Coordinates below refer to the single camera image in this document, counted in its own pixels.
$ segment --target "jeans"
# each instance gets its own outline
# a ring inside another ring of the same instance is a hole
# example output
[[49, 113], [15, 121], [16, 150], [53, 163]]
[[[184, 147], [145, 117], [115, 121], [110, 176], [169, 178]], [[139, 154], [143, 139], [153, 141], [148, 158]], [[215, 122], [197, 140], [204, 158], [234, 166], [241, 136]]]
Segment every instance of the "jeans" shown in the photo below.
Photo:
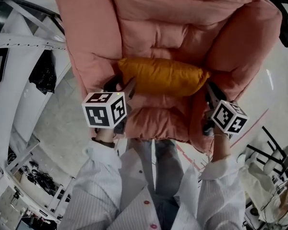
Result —
[[148, 190], [154, 202], [161, 229], [170, 230], [176, 218], [179, 206], [174, 199], [183, 170], [175, 144], [169, 140], [156, 140], [156, 189], [152, 168], [152, 141], [129, 139], [127, 149], [135, 149], [141, 158]]

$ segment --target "shirt sleeve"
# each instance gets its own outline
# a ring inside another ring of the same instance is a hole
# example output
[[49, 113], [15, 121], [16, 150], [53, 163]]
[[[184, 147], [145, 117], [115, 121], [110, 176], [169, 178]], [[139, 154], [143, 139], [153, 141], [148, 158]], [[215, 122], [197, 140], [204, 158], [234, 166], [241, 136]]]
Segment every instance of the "shirt sleeve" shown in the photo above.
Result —
[[90, 141], [59, 230], [106, 229], [120, 207], [120, 158], [114, 149]]
[[204, 230], [240, 230], [245, 194], [232, 156], [210, 163], [201, 175], [197, 220]]

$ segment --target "orange pillow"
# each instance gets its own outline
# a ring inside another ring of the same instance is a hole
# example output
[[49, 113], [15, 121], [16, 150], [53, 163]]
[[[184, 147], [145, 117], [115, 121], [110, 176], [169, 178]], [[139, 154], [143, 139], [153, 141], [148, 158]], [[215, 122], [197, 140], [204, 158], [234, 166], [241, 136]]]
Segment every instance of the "orange pillow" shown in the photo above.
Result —
[[205, 69], [169, 59], [124, 58], [118, 65], [125, 84], [136, 78], [137, 93], [190, 96], [211, 76]]

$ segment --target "plastic bag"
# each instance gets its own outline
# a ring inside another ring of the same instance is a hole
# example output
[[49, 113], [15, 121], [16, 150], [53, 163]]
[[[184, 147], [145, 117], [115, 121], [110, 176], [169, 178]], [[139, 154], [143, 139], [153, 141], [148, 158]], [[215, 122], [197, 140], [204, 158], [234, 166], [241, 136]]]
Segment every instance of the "plastic bag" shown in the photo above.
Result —
[[51, 50], [45, 50], [42, 53], [31, 72], [29, 81], [35, 83], [36, 88], [43, 94], [47, 92], [54, 93], [57, 75], [52, 61]]

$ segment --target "pink puffer jacket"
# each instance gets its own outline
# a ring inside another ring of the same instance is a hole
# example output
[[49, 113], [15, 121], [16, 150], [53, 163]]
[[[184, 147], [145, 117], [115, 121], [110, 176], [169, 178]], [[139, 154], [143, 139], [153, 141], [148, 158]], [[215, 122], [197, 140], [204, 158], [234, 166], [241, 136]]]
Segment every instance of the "pink puffer jacket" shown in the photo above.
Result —
[[[167, 58], [210, 69], [237, 99], [279, 36], [281, 14], [268, 0], [56, 0], [83, 97], [118, 71], [124, 57]], [[172, 138], [211, 152], [202, 135], [201, 88], [185, 98], [136, 95], [126, 137]]]

